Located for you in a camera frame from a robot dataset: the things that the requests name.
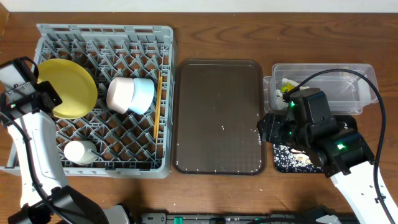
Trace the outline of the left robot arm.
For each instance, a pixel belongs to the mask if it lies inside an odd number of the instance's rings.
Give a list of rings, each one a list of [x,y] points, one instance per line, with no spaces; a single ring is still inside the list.
[[[131,223],[121,205],[102,209],[69,185],[56,149],[53,109],[62,103],[48,81],[38,81],[38,67],[29,57],[1,64],[1,124],[17,150],[22,177],[21,210],[9,223],[49,223],[58,215],[62,223]]]

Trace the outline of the white cup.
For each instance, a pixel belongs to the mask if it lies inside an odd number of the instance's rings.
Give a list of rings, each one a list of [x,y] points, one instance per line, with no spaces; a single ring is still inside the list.
[[[80,166],[89,165],[96,159],[96,146],[90,141],[71,141],[64,148],[65,157]]]

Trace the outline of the wooden chopstick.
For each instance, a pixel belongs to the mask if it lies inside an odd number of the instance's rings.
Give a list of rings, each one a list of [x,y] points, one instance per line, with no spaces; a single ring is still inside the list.
[[[161,97],[162,97],[162,75],[161,72],[159,72],[157,102],[156,102],[157,104],[155,111],[155,129],[154,129],[155,145],[157,145],[158,143]]]
[[[157,95],[155,104],[155,123],[154,123],[154,137],[157,141],[158,138],[158,128],[159,128],[159,113],[160,113],[160,102],[161,102],[161,91],[162,91],[162,75],[161,71],[158,74],[158,84],[157,84]]]

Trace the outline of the green snack wrapper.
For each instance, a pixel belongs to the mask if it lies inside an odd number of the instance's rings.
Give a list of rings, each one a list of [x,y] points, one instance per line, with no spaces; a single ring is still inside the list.
[[[294,89],[298,84],[299,83],[297,83],[297,82],[295,82],[293,80],[289,80],[287,78],[283,78],[280,91],[282,93],[285,93],[287,91],[290,91],[290,90]]]

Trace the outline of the white tissue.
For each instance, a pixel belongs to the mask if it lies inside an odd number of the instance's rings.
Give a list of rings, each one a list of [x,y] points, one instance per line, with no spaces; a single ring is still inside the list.
[[[280,90],[276,90],[275,95],[276,95],[276,100],[275,100],[276,110],[285,109],[287,107],[288,103],[283,101],[283,93]]]

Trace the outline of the white bowl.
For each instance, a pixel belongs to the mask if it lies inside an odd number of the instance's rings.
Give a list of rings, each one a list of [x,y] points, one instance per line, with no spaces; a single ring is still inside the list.
[[[109,109],[123,114],[128,110],[133,94],[133,79],[116,77],[109,85],[106,95],[106,104]]]

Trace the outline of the yellow plate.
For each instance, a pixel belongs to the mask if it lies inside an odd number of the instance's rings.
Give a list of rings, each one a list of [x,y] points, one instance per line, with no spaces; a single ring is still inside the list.
[[[77,119],[95,106],[98,91],[92,76],[79,64],[54,58],[38,64],[39,81],[48,81],[62,100],[53,109],[57,118]]]

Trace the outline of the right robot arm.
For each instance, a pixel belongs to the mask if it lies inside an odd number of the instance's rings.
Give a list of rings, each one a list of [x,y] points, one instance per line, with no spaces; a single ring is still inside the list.
[[[308,154],[341,192],[360,223],[397,221],[397,205],[383,182],[375,183],[376,158],[351,116],[334,116],[319,88],[293,91],[286,114],[257,122],[263,141]]]

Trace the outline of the light blue bowl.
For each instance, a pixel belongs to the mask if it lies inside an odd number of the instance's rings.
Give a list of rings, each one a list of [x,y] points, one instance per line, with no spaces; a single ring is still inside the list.
[[[129,110],[142,115],[149,108],[154,98],[154,82],[148,78],[134,78],[134,91],[129,105]]]

